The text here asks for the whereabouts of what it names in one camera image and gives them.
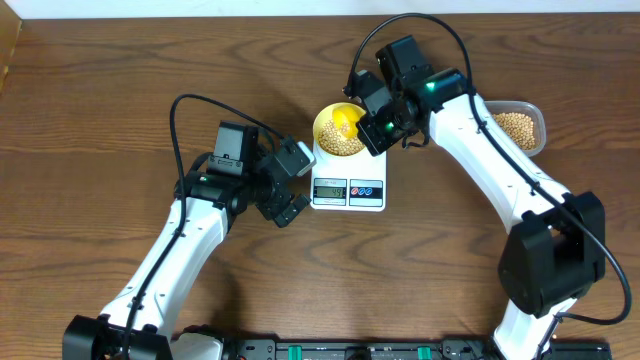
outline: green tape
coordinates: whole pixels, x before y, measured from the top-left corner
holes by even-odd
[[[302,346],[289,346],[289,360],[302,360]]]
[[[431,348],[430,347],[419,347],[418,348],[418,359],[419,360],[431,360]]]

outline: bowl of grains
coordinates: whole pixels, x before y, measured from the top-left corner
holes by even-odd
[[[542,151],[547,130],[540,110],[523,101],[485,101],[493,119],[528,156]]]
[[[361,107],[350,103],[337,103],[324,108],[313,122],[313,138],[318,147],[336,157],[348,157],[365,150],[355,127],[364,114]]]

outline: grain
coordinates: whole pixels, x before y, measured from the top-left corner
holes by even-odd
[[[533,150],[536,147],[536,138],[533,135],[533,120],[530,116],[515,112],[494,114],[492,116],[520,149]]]
[[[333,121],[327,121],[318,135],[318,144],[332,155],[349,156],[364,149],[364,144],[357,137],[347,139],[342,133],[348,130],[348,124],[338,129]]]

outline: clear plastic container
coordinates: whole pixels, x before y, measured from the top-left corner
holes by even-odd
[[[484,104],[491,114],[520,113],[529,116],[533,120],[533,137],[536,147],[533,150],[522,150],[528,157],[532,157],[542,151],[547,143],[547,129],[544,126],[544,118],[540,109],[535,105],[524,101],[485,101]]]

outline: scale control panel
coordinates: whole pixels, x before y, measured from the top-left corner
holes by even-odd
[[[316,178],[313,183],[313,204],[382,208],[383,192],[382,180]]]

